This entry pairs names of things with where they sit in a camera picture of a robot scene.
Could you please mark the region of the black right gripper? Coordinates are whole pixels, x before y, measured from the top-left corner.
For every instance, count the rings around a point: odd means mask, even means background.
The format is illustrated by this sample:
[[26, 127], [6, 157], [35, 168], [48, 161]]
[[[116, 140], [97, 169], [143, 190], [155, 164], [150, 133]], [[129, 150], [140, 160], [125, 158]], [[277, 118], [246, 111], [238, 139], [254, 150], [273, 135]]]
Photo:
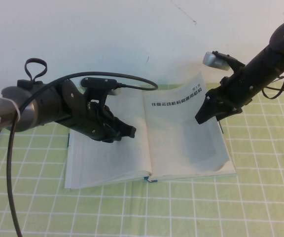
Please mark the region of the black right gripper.
[[199, 124], [211, 118], [220, 121], [242, 112], [242, 106], [251, 101], [247, 96], [247, 86], [244, 84], [243, 72], [235, 73], [227, 80], [221, 80], [220, 86], [210, 89], [197, 112], [195, 119]]

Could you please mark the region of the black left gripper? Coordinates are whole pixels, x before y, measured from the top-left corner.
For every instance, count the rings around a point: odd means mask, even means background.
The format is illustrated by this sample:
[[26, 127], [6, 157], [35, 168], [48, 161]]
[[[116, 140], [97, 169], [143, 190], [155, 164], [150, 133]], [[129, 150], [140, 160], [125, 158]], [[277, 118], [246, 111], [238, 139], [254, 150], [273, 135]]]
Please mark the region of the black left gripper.
[[85, 115], [74, 117], [71, 129], [95, 141], [113, 143], [121, 137], [135, 137], [135, 127], [116, 118], [108, 106], [89, 102]]

